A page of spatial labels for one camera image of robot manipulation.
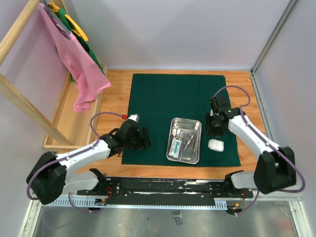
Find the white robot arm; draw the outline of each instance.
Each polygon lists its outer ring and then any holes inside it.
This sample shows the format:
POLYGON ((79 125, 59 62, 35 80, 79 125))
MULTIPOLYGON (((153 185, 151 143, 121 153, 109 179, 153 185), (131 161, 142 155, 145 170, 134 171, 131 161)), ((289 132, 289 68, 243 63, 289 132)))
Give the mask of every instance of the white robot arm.
POLYGON ((210 99, 211 113, 206 114, 206 134, 221 136, 233 133, 238 136, 257 158, 254 172, 238 171, 226 175, 226 186, 231 191, 242 188, 258 189, 264 194, 296 184, 295 170, 280 157, 279 152, 295 164, 294 152, 280 147, 257 129, 239 108, 231 108, 225 97, 210 99))
POLYGON ((119 129, 114 129, 97 141, 72 152, 59 155, 44 153, 26 182, 42 204, 53 202, 61 194, 93 190, 104 178, 103 175, 97 169, 90 169, 84 173, 75 171, 97 160, 120 154, 126 148, 150 147, 147 128, 141 129, 138 120, 138 115, 131 115, 119 129))

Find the clothes hanger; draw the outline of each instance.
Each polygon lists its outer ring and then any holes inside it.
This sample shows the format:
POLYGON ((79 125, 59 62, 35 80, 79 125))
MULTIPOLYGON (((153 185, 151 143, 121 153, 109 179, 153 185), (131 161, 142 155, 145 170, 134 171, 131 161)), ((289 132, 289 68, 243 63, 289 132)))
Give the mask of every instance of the clothes hanger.
POLYGON ((59 32, 68 40, 70 40, 70 30, 60 21, 60 19, 46 6, 44 6, 48 17, 52 20, 59 32))
MULTIPOLYGON (((49 9, 51 9, 52 12, 54 12, 55 14, 58 13, 59 11, 59 7, 55 4, 54 0, 51 0, 51 2, 49 2, 47 4, 47 7, 49 9)), ((82 37, 84 41, 88 41, 88 37, 87 35, 83 32, 83 30, 77 25, 77 23, 68 15, 66 14, 65 17, 67 18, 68 21, 70 21, 70 23, 73 24, 74 29, 72 29, 72 31, 79 37, 82 37)))

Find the wooden table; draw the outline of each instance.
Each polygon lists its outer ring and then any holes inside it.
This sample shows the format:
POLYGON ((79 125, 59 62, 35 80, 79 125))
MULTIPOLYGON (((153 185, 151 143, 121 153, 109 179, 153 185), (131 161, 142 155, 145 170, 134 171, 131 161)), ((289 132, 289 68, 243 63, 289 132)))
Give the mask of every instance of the wooden table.
MULTIPOLYGON (((251 103, 244 109, 250 120, 257 128, 264 131, 255 94, 248 72, 235 71, 158 71, 158 70, 109 70, 108 79, 112 87, 104 92, 101 111, 111 111, 127 114, 129 95, 134 73, 152 74, 200 74, 224 75, 227 85, 239 85, 246 89, 251 96, 251 103)), ((228 94, 232 107, 247 103, 247 97, 237 88, 229 88, 228 94)), ((109 133, 113 128, 120 127, 123 120, 116 116, 100 116, 97 126, 99 134, 109 133)), ((111 157, 92 163, 80 171, 97 168, 109 176, 124 177, 161 177, 161 178, 196 178, 196 179, 224 179, 225 175, 237 170, 254 171, 256 159, 248 147, 237 138, 238 153, 241 166, 238 167, 179 167, 158 165, 129 165, 121 164, 121 158, 111 157)))

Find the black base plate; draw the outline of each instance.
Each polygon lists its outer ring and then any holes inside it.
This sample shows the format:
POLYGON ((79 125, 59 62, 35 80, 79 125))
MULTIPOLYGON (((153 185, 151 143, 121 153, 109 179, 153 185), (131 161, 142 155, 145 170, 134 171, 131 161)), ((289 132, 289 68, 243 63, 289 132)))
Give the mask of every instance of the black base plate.
MULTIPOLYGON (((113 190, 108 204, 128 205, 214 205, 214 198, 246 198, 253 194, 248 189, 234 193, 225 191, 222 181, 197 179, 156 179, 107 177, 105 187, 113 190)), ((107 190, 99 195, 106 196, 107 190)), ((78 195, 96 195, 92 191, 81 190, 78 195)))

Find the pink cloth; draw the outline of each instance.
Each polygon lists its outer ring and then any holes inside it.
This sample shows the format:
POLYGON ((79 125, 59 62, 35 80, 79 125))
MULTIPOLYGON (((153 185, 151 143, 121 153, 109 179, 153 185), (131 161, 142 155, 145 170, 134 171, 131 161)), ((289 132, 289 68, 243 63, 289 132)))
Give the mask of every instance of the pink cloth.
POLYGON ((61 61, 77 82, 78 96, 74 103, 74 111, 86 111, 90 108, 88 102, 95 100, 96 95, 110 87, 111 83, 74 34, 70 34, 70 40, 66 39, 45 12, 44 4, 39 4, 39 10, 55 42, 61 61))

